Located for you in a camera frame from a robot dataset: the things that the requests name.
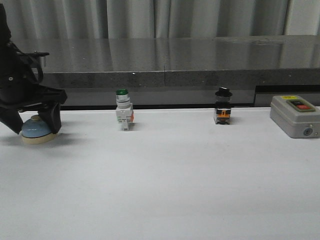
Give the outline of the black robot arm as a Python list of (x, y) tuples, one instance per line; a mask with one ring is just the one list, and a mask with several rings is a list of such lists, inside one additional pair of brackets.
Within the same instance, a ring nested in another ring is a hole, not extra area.
[(62, 123), (60, 106), (67, 100), (63, 89), (41, 85), (39, 57), (46, 52), (24, 53), (12, 41), (4, 6), (0, 7), (0, 121), (16, 134), (23, 121), (20, 112), (37, 111), (53, 134)]

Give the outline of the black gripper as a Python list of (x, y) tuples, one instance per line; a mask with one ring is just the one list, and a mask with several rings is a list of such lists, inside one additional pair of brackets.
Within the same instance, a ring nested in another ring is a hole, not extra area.
[(17, 110), (43, 105), (37, 111), (53, 134), (61, 129), (61, 104), (66, 91), (41, 85), (44, 79), (37, 57), (48, 53), (23, 53), (13, 42), (0, 47), (0, 122), (19, 134), (23, 121)]

